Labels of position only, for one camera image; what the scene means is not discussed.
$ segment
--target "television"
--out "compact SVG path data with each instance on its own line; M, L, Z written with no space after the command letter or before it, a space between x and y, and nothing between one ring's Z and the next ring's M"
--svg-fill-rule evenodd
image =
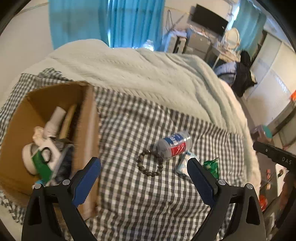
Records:
M196 4L191 21L219 34L220 36L223 36L228 24L227 20L198 4Z

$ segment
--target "white blanket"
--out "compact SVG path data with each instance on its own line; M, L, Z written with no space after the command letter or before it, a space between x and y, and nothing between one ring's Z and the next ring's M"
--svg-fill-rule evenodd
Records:
M259 165L242 108L229 86L199 57L147 49L111 49L100 40L89 39L58 48L24 72L38 74L48 67L61 71L66 78L152 100L243 135L245 181L259 193ZM11 83L0 106L18 79Z

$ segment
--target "blue curtain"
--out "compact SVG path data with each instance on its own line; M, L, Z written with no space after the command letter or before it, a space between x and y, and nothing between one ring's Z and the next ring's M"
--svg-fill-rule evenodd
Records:
M162 39L164 0L110 0L110 47L141 47Z
M49 0L53 48L80 39L108 44L107 8L108 0Z
M237 28L241 43L239 50L246 50L252 56L261 36L266 16L247 0L241 0L237 19L232 27Z
M54 49L79 39L100 39L110 47L161 44L165 0L49 0Z

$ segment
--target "storage box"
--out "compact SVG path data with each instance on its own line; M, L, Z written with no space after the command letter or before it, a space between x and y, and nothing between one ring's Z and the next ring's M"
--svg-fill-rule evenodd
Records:
M93 87L86 82L56 84L34 90L16 109L2 143L0 155L0 185L9 199L26 207L32 185L39 176L31 175L22 160L22 148L32 143L34 127L44 127L55 108L68 110L71 105L80 108L76 124L72 126L75 146L72 174L83 169L87 162L98 156L99 116L94 102ZM98 180L84 204L78 207L84 219L96 214Z

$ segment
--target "gingham bedsheet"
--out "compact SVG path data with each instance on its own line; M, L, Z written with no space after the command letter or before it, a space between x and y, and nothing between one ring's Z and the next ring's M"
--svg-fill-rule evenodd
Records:
M22 74L0 110L0 141L27 92L67 81L54 69L38 76ZM102 170L98 216L86 220L86 224L98 240L190 240L210 208L193 183L175 172L181 157L165 162L161 176L154 178L139 172L135 159L159 138L187 130L193 141L191 152L201 163L218 157L220 178L230 185L242 185L242 136L139 97L101 87L95 87L95 92L101 115ZM145 159L144 165L156 169L153 158ZM2 192L0 199L13 218L22 223L25 209L10 202ZM225 234L231 212L232 207L217 240ZM65 237L71 239L67 232Z

